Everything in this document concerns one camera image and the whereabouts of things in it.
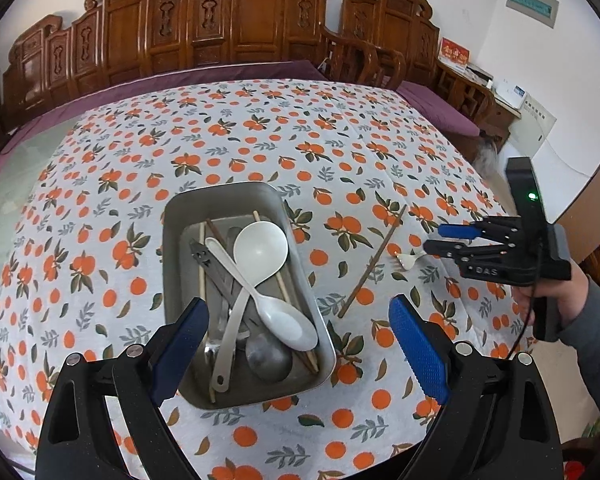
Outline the person's right hand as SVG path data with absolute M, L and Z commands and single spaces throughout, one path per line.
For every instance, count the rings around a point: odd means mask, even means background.
M 518 304 L 520 314 L 525 318 L 530 315 L 529 323 L 534 323 L 534 314 L 531 312 L 533 297 L 554 298 L 557 302 L 560 316 L 560 325 L 567 327 L 583 310 L 588 298 L 588 277 L 580 266 L 571 261 L 571 280 L 554 281 L 539 280 L 535 287 L 512 288 L 514 301 Z

